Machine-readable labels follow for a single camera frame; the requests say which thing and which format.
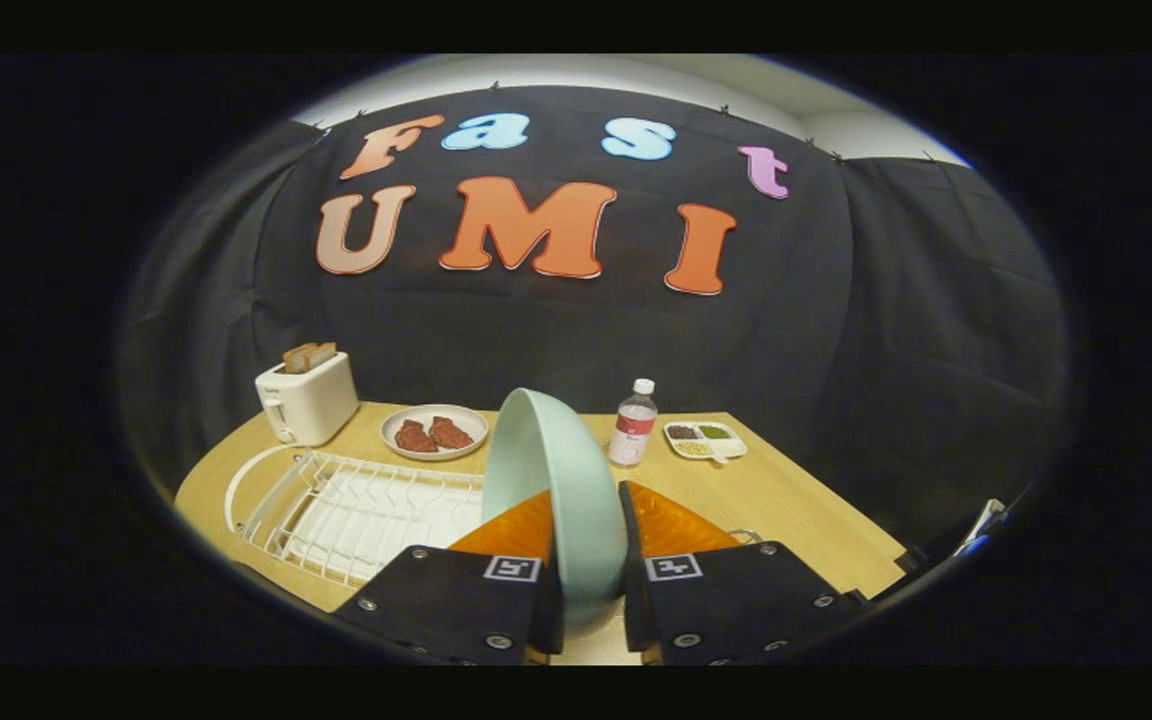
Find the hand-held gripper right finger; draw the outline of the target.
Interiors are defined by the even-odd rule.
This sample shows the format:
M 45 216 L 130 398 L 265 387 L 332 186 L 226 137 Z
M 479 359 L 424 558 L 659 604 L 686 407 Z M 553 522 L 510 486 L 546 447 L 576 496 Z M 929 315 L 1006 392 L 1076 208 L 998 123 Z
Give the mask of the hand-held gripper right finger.
M 780 541 L 664 550 L 650 539 L 684 507 L 630 480 L 620 501 L 626 642 L 645 665 L 790 662 L 863 614 L 859 589 L 838 591 Z

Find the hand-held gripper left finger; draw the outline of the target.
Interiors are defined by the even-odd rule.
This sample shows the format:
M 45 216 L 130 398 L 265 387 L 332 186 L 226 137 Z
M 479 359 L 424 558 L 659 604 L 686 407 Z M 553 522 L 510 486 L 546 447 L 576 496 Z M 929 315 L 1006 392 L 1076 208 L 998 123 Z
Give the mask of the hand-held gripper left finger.
M 524 666 L 561 652 L 563 605 L 543 491 L 448 548 L 399 551 L 334 617 L 416 664 Z

